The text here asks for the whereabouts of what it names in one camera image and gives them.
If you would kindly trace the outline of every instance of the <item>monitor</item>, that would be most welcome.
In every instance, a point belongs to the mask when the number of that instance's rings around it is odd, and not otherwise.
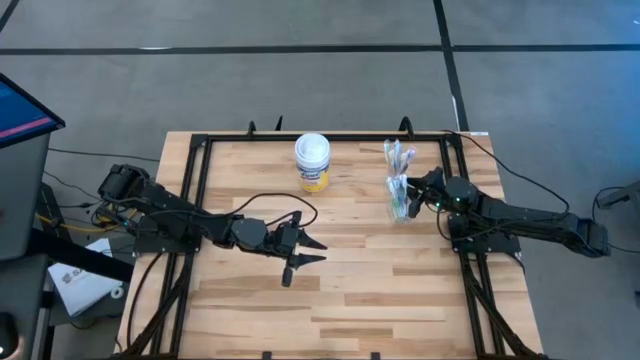
[[[64,126],[56,114],[0,73],[0,149]]]

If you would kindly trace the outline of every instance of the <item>wooden tabletop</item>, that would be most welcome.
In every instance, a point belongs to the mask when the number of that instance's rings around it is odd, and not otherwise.
[[[176,194],[191,134],[170,132],[165,142],[157,181]],[[491,151],[488,136],[474,138]],[[441,165],[435,143],[412,145],[417,158],[410,176],[422,176]],[[471,181],[489,195],[502,197],[495,162],[470,141],[464,141],[464,148]],[[391,225],[382,144],[332,143],[330,183],[320,193],[302,191],[297,175],[293,143],[214,144],[206,210],[229,211],[261,192],[300,195],[320,212],[307,233],[329,249],[299,249],[325,255],[327,260],[295,272],[287,289],[280,286],[283,260],[223,250],[203,240],[195,257],[180,357],[259,358],[263,351],[271,351],[276,359],[369,358],[371,352],[394,359],[474,358],[458,257],[438,234],[435,214],[426,208],[410,224]],[[193,179],[191,201],[198,176]],[[312,215],[304,204],[289,198],[260,198],[242,213],[272,220],[298,209],[303,221]],[[152,258],[137,260],[131,289],[138,287]],[[156,310],[165,264],[166,255],[142,288],[132,338]],[[498,309],[525,344],[542,351],[522,269],[502,254],[491,255],[489,267]],[[122,344],[133,293],[118,335]],[[481,313],[491,350],[486,315]],[[164,351],[173,312],[167,319]]]

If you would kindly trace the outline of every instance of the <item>concrete floor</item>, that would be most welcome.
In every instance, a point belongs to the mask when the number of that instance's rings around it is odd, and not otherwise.
[[[6,7],[9,0],[0,0]],[[640,4],[445,0],[454,45],[640,43]],[[428,43],[440,36],[428,0],[21,0],[0,48]],[[598,189],[640,179],[640,52],[456,53],[472,131],[496,154],[590,215]],[[67,121],[52,146],[159,157],[169,130],[456,129],[442,53],[0,56],[6,73]],[[47,170],[95,190],[117,159],[50,153]],[[151,163],[130,161],[156,171]],[[560,210],[502,172],[507,200]],[[54,184],[60,203],[86,199]],[[66,214],[87,218],[82,212]],[[640,249],[627,204],[599,213],[612,243]],[[637,359],[640,255],[590,260],[522,241],[547,354]],[[118,320],[60,327],[54,359],[106,356]]]

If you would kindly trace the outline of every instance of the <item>black bracket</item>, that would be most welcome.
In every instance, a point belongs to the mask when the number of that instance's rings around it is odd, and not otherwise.
[[[175,241],[162,236],[140,236],[133,244],[133,252],[139,254],[176,253],[189,254],[200,252],[201,236],[194,236],[189,241]]]
[[[209,135],[207,134],[193,134],[191,135],[191,141],[189,142],[189,148],[193,149],[198,146],[202,146],[207,141]]]
[[[413,124],[411,124],[411,120],[407,116],[402,118],[400,121],[400,127],[398,131],[406,131],[409,140],[413,140],[415,138],[415,133],[413,132]]]
[[[247,137],[253,139],[253,133],[256,131],[256,123],[249,121],[249,130],[247,131]]]
[[[280,131],[282,130],[282,115],[280,115],[280,118],[278,119],[278,123],[276,124],[276,131]]]
[[[450,214],[447,220],[451,236],[454,239],[463,238],[465,234],[458,233],[457,229],[460,228],[460,222],[465,221],[464,217],[459,214]],[[469,237],[464,240],[453,240],[451,248],[454,252],[463,254],[504,253],[516,258],[519,257],[521,251],[520,242],[516,236],[501,232]]]
[[[454,147],[454,149],[462,151],[462,136],[458,133],[448,133],[444,135],[444,139]]]

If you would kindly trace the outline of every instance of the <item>wire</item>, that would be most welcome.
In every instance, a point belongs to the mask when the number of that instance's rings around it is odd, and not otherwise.
[[[80,326],[80,325],[76,325],[73,323],[73,321],[69,321],[69,324],[71,324],[71,326],[73,326],[74,328],[78,329],[78,330],[89,330],[91,329],[95,324],[98,323],[98,319],[93,319],[93,322],[87,326]]]
[[[602,193],[605,191],[619,190],[619,189],[622,189],[622,186],[609,186],[606,188],[602,188],[598,191],[596,196],[593,197],[593,202],[591,203],[591,220],[593,220],[593,222],[597,222],[596,221],[596,204],[598,202],[598,198],[600,197],[600,195],[602,195]]]
[[[628,252],[628,253],[631,253],[631,254],[640,254],[640,250],[629,250],[629,249],[623,249],[623,248],[621,248],[621,247],[617,247],[617,246],[615,246],[615,245],[613,245],[613,244],[609,244],[609,246],[610,246],[610,247],[612,247],[612,248],[614,248],[614,249],[616,249],[616,250],[618,250],[618,251]]]
[[[125,246],[121,246],[121,247],[116,248],[116,249],[114,249],[114,250],[111,250],[111,249],[104,249],[104,250],[102,250],[102,251],[100,251],[100,252],[101,252],[102,254],[106,254],[106,253],[111,253],[111,254],[129,254],[129,252],[128,252],[128,251],[121,251],[121,250],[124,250],[124,249],[126,249],[126,248],[128,248],[128,247],[130,247],[130,246],[133,246],[133,244],[128,244],[128,245],[125,245]]]
[[[284,215],[280,216],[279,218],[277,218],[277,219],[275,219],[275,220],[273,220],[273,221],[269,221],[266,225],[267,225],[267,226],[271,226],[271,225],[273,225],[273,224],[276,224],[276,223],[277,223],[277,222],[279,222],[280,220],[286,219],[286,218],[288,218],[289,216],[293,216],[293,214],[295,214],[295,213],[296,213],[295,211],[292,211],[292,212],[290,212],[290,213],[284,214]]]
[[[122,344],[118,341],[118,335],[115,336],[114,340],[116,341],[116,345],[118,346],[118,352],[122,353]]]
[[[619,189],[623,189],[624,187],[622,186],[609,186],[606,188],[602,188],[598,191],[598,193],[596,194],[596,196],[593,197],[593,202],[591,203],[591,219],[593,220],[593,222],[596,222],[596,204],[598,202],[598,198],[600,197],[600,195],[602,195],[603,192],[605,191],[609,191],[609,190],[619,190]],[[619,246],[613,245],[611,243],[609,243],[609,246],[613,249],[616,249],[618,251],[622,251],[622,252],[626,252],[626,253],[630,253],[630,254],[640,254],[640,250],[629,250],[629,249],[625,249],[625,248],[621,248]]]
[[[38,217],[38,219],[40,219],[40,221],[44,221],[47,224],[51,224],[53,223],[53,220],[44,217],[40,214],[36,214],[36,216]],[[60,226],[62,226],[65,229],[69,229],[69,230],[73,230],[73,231],[78,231],[78,232],[84,232],[84,233],[105,233],[105,232],[109,232],[112,230],[115,230],[117,228],[120,227],[120,225],[114,225],[108,228],[104,228],[104,229],[91,229],[91,228],[84,228],[84,227],[78,227],[78,226],[73,226],[73,225],[67,225],[67,224],[60,224]]]
[[[551,194],[551,195],[555,196],[558,200],[560,200],[560,201],[564,204],[565,209],[564,209],[564,211],[560,214],[560,216],[556,216],[556,217],[554,217],[554,218],[562,218],[562,217],[564,217],[565,215],[567,215],[567,214],[569,213],[569,210],[570,210],[570,208],[571,208],[571,207],[569,206],[569,202],[568,202],[567,200],[565,200],[562,196],[558,195],[558,193],[556,193],[555,191],[553,191],[553,190],[549,189],[548,187],[546,187],[546,186],[544,186],[544,185],[540,184],[539,182],[537,182],[537,181],[535,181],[535,180],[533,180],[533,179],[531,179],[531,178],[528,178],[528,177],[526,177],[526,176],[524,176],[524,175],[520,175],[520,174],[518,174],[517,172],[515,172],[515,171],[511,170],[507,165],[505,165],[505,164],[504,164],[500,159],[498,159],[495,155],[493,155],[493,154],[492,154],[491,152],[489,152],[487,149],[485,149],[484,147],[482,147],[482,145],[478,144],[478,142],[477,142],[477,141],[475,141],[472,137],[467,136],[467,135],[463,135],[463,134],[460,134],[460,133],[457,133],[457,132],[455,132],[455,131],[451,131],[451,130],[443,130],[443,131],[448,132],[448,133],[451,133],[451,134],[458,134],[460,137],[463,137],[463,138],[465,138],[465,139],[467,139],[467,140],[471,140],[471,142],[472,142],[472,143],[474,143],[474,144],[475,144],[475,145],[476,145],[480,150],[482,150],[485,154],[489,155],[493,160],[495,160],[498,164],[500,164],[500,166],[502,166],[502,168],[503,168],[503,169],[505,169],[509,174],[511,174],[511,175],[513,175],[513,176],[515,176],[515,177],[517,177],[517,178],[520,178],[520,179],[522,179],[522,180],[525,180],[525,181],[527,181],[527,182],[529,182],[529,183],[531,183],[531,184],[533,184],[533,185],[535,185],[535,186],[537,186],[537,187],[541,188],[542,190],[544,190],[544,191],[548,192],[549,194]]]
[[[158,259],[160,259],[160,256],[162,256],[162,253],[158,253],[158,255],[156,255],[156,257],[154,257],[153,260],[151,260],[151,263],[149,264],[149,266],[147,266],[147,269],[144,271],[144,274],[142,274],[142,278],[140,279],[140,284],[138,284],[138,288],[136,289],[136,292],[133,295],[133,300],[131,301],[131,309],[129,310],[129,321],[127,324],[127,347],[128,348],[131,347],[131,325],[133,324],[133,312],[136,309],[138,296],[140,296],[140,289],[142,289],[142,285],[144,284],[145,280],[147,280],[147,276],[149,276],[149,272],[153,268],[153,265],[156,264]]]
[[[92,224],[91,222],[89,222],[89,221],[82,220],[82,219],[78,219],[78,218],[74,218],[74,217],[71,217],[71,216],[66,216],[66,215],[64,215],[64,216],[63,216],[63,218],[64,218],[64,220],[65,220],[65,221],[67,221],[67,220],[71,220],[71,221],[77,221],[77,222],[79,222],[79,223],[83,223],[83,224],[87,224],[87,225],[93,225],[93,224]]]
[[[59,178],[59,177],[57,177],[57,176],[53,175],[53,174],[52,174],[52,173],[50,173],[50,172],[47,172],[47,170],[44,170],[44,173],[45,173],[45,174],[47,174],[47,175],[49,175],[49,176],[51,176],[51,177],[52,177],[52,178],[54,178],[57,182],[59,182],[60,184],[62,184],[62,185],[64,185],[64,186],[66,186],[66,187],[70,187],[70,188],[72,188],[72,189],[80,190],[83,194],[85,194],[85,195],[87,195],[87,196],[89,196],[89,197],[91,197],[91,198],[94,198],[94,199],[96,199],[96,200],[98,200],[98,201],[102,201],[102,199],[100,199],[99,197],[89,194],[88,192],[86,192],[84,189],[82,189],[81,187],[79,187],[79,186],[77,186],[77,185],[67,184],[66,182],[64,182],[64,181],[60,180],[60,178]]]
[[[520,265],[520,267],[522,268],[522,273],[523,274],[527,274],[527,269],[524,267],[524,263],[522,262],[522,260],[520,260],[516,254],[512,254],[512,253],[506,253],[508,257],[512,258],[515,262],[518,263],[518,265]]]
[[[316,219],[318,218],[318,209],[316,209],[313,205],[311,205],[311,203],[309,203],[308,201],[304,200],[303,198],[297,196],[297,195],[293,195],[293,194],[289,194],[289,193],[260,193],[260,194],[256,194],[253,195],[252,197],[249,198],[249,200],[247,200],[244,204],[240,205],[240,207],[238,207],[237,209],[225,213],[225,214],[213,214],[213,215],[206,215],[206,214],[200,214],[198,212],[192,211],[192,210],[161,210],[161,211],[157,211],[154,213],[151,213],[149,215],[145,215],[144,217],[140,218],[140,221],[138,221],[138,228],[136,229],[136,239],[140,238],[140,228],[142,227],[142,222],[149,218],[149,217],[153,217],[153,216],[157,216],[157,215],[162,215],[162,214],[189,214],[191,216],[196,216],[196,217],[202,217],[202,218],[209,218],[209,219],[215,219],[215,218],[221,218],[221,217],[229,217],[232,216],[238,212],[240,212],[242,209],[244,209],[245,207],[247,207],[247,205],[249,205],[253,200],[259,198],[259,197],[263,197],[263,196],[286,196],[286,197],[290,197],[290,198],[294,198],[302,203],[304,203],[305,205],[309,206],[311,208],[311,210],[313,210],[313,217],[311,218],[311,220],[307,221],[304,224],[300,224],[300,227],[306,227],[309,226],[311,224],[313,224]],[[267,223],[266,225],[273,225],[276,222],[293,215],[293,212],[290,212],[284,216],[279,217],[278,219],[271,221],[269,223]]]
[[[425,202],[425,204],[427,205],[427,209],[431,210],[431,212],[433,212],[433,213],[438,213],[438,210],[437,210],[437,209],[436,209],[436,210],[433,210],[433,209],[431,208],[431,204],[429,204],[428,202]]]
[[[440,233],[440,236],[442,236],[443,238],[445,238],[445,240],[449,240],[449,241],[461,241],[461,240],[466,240],[468,238],[473,238],[476,236],[480,236],[480,235],[484,235],[484,234],[488,234],[494,231],[499,230],[501,227],[506,226],[506,225],[511,225],[511,224],[515,224],[515,223],[519,223],[522,221],[525,221],[523,219],[518,219],[518,220],[511,220],[511,221],[505,221],[499,224],[496,224],[488,229],[479,231],[475,234],[469,234],[463,237],[459,237],[459,238],[451,238],[448,237],[447,235],[444,234],[444,232],[442,231],[442,228],[440,227],[440,214],[442,213],[442,211],[439,211],[436,213],[436,226],[438,227],[438,232]],[[542,221],[542,220],[546,220],[546,219],[541,219],[541,220],[530,220],[530,221]]]
[[[134,156],[134,155],[93,153],[93,152],[87,152],[87,151],[74,151],[74,150],[64,150],[64,149],[56,149],[56,148],[49,148],[49,151],[54,151],[54,152],[59,152],[59,153],[66,153],[66,154],[75,154],[75,155],[119,157],[119,158],[136,159],[136,160],[143,160],[143,161],[160,162],[160,160],[158,160],[158,159],[151,159],[151,158],[145,158],[145,157],[142,157],[142,156]]]
[[[49,204],[47,203],[43,203],[40,202],[40,205],[45,205],[48,206]],[[80,209],[88,209],[94,205],[98,205],[100,204],[100,201],[96,201],[94,203],[90,203],[90,202],[83,202],[82,204],[78,204],[78,205],[56,205],[56,207],[59,207],[61,209],[71,209],[71,208],[80,208]]]

